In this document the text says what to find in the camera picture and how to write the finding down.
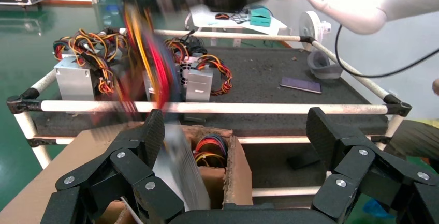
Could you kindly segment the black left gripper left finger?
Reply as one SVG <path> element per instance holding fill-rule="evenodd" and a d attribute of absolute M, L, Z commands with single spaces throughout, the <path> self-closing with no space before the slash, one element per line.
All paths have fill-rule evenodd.
<path fill-rule="evenodd" d="M 184 212 L 183 201 L 153 172 L 163 144 L 160 110 L 121 131 L 106 151 L 61 176 L 42 223 L 94 223 L 109 204 L 125 198 L 142 223 L 170 223 Z"/>

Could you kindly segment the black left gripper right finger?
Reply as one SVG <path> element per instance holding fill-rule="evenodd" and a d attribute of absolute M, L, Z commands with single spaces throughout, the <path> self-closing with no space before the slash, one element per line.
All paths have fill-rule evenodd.
<path fill-rule="evenodd" d="M 310 108 L 306 136 L 330 175 L 311 203 L 343 223 L 361 194 L 390 210 L 397 223 L 438 223 L 438 176 L 380 150 L 359 129 L 333 123 Z"/>

